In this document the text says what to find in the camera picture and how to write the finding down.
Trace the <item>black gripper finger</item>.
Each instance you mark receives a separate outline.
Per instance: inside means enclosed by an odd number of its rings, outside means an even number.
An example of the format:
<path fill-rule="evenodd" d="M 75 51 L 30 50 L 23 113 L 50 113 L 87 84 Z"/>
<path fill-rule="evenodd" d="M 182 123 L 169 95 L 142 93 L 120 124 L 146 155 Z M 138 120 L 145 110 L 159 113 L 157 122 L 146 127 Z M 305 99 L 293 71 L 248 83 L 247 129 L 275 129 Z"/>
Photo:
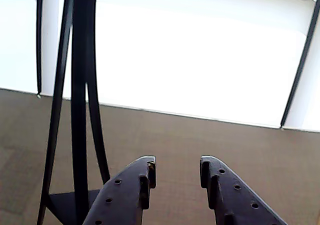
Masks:
<path fill-rule="evenodd" d="M 83 224 L 141 225 L 155 188 L 156 157 L 139 157 L 103 186 Z"/>
<path fill-rule="evenodd" d="M 285 225 L 286 222 L 229 166 L 212 155 L 199 162 L 200 185 L 217 225 Z"/>

